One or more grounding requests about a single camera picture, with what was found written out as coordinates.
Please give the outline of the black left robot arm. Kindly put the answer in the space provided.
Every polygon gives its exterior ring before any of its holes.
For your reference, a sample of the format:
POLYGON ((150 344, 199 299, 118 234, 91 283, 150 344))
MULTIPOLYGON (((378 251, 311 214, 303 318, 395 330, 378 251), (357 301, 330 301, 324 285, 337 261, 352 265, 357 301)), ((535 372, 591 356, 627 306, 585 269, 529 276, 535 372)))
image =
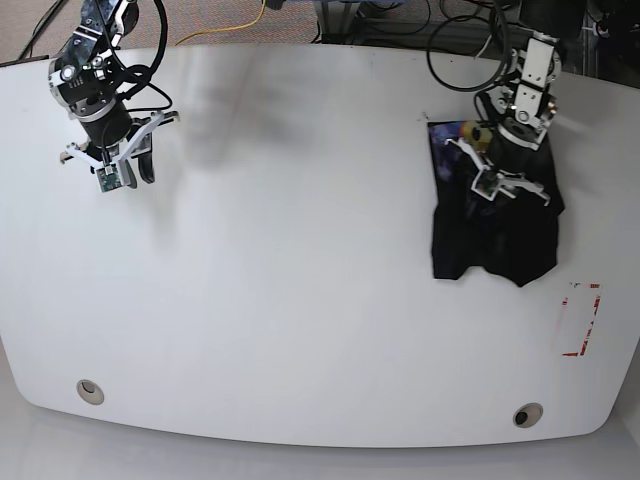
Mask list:
POLYGON ((511 199, 527 191, 543 199, 551 197, 538 181, 526 177, 557 115, 558 102, 552 83, 562 69, 561 44, 579 37, 586 10, 584 1, 517 1, 519 21, 531 32, 523 49, 512 47, 506 10, 511 1, 494 1, 487 24, 502 52, 500 64, 489 80, 473 86, 454 86, 427 65, 432 77, 449 90, 472 93, 484 112, 480 126, 491 132, 485 150, 477 149, 465 135, 445 143, 471 160, 476 173, 471 191, 487 201, 502 194, 511 199))

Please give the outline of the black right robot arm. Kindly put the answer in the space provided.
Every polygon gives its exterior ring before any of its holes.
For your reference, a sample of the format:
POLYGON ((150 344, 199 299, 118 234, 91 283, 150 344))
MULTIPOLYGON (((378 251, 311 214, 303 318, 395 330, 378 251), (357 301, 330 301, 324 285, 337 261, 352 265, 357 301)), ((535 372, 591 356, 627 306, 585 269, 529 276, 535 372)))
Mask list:
POLYGON ((171 97, 152 82, 168 46, 164 3, 154 6, 160 35, 149 65, 127 66, 117 53, 138 22, 136 1, 85 1, 79 26, 49 64, 52 96, 87 136, 69 143, 60 162, 86 163, 104 193, 154 183, 153 132, 179 119, 171 97))

